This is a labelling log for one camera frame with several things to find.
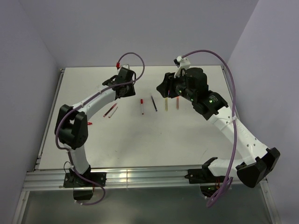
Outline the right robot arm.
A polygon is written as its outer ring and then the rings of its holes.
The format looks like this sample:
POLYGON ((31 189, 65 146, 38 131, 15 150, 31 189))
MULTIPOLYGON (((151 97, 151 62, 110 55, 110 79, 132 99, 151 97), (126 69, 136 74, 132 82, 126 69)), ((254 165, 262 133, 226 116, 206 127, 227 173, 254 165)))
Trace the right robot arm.
POLYGON ((218 128, 241 155, 241 159, 234 161, 209 159, 199 170, 199 182, 224 180, 228 175, 254 188, 274 169, 280 152, 259 141, 233 114, 227 101, 209 90, 207 75, 201 68, 183 69, 180 75, 166 73, 157 91, 163 98, 180 96, 189 100, 194 110, 218 128))

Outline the pink pen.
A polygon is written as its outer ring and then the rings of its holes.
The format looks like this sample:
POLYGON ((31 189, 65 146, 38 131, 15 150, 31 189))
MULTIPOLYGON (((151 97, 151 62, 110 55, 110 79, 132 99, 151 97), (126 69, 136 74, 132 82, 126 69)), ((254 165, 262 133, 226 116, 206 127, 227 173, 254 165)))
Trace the pink pen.
POLYGON ((103 117, 106 117, 115 107, 117 106, 117 103, 114 103, 111 108, 103 115, 103 117))

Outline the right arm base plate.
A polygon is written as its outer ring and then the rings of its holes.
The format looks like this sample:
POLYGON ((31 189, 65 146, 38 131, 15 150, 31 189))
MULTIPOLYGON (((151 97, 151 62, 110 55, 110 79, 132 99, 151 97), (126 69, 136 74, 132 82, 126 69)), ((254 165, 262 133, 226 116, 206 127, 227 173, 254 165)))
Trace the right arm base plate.
POLYGON ((188 169, 184 176, 190 184, 222 183, 225 176, 214 176, 208 169, 188 169))

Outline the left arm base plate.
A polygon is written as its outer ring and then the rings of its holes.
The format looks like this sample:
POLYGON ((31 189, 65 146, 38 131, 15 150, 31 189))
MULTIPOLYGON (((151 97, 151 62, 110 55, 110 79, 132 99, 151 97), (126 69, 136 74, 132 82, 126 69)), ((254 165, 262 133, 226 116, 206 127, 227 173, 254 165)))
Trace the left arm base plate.
POLYGON ((64 188, 84 188, 96 186, 95 183, 102 187, 106 184, 107 174, 105 172, 91 172, 82 179, 75 173, 66 173, 64 177, 64 188))

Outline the purple pen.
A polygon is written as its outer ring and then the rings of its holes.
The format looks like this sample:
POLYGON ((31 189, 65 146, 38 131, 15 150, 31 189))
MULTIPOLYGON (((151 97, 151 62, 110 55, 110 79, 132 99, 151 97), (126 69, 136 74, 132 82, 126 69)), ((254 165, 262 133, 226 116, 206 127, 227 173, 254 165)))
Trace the purple pen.
POLYGON ((155 101, 154 101, 153 96, 151 95, 150 98, 151 98, 152 104, 153 104, 153 106, 154 106, 154 109, 155 109, 155 111, 157 112, 158 110, 157 110, 157 106, 156 106, 156 103, 155 103, 155 101))

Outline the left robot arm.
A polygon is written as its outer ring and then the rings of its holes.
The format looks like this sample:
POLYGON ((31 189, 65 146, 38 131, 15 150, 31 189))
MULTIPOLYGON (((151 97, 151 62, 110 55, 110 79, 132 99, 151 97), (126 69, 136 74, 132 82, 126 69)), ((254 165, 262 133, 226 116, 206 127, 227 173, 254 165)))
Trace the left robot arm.
POLYGON ((66 174, 66 183, 73 187, 104 186, 104 174, 92 174, 85 154, 88 138, 88 121, 99 110, 119 98, 135 95, 133 79, 136 73, 128 65, 121 66, 117 75, 102 83, 94 95, 72 106, 59 109, 55 127, 55 143, 60 150, 66 150, 71 167, 66 174))

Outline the yellow highlighter pen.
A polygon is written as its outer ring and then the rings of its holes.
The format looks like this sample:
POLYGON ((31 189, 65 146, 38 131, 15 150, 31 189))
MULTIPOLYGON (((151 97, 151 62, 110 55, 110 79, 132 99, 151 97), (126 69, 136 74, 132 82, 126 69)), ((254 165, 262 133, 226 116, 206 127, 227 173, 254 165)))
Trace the yellow highlighter pen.
POLYGON ((165 98, 165 111, 168 111, 168 98, 165 98))

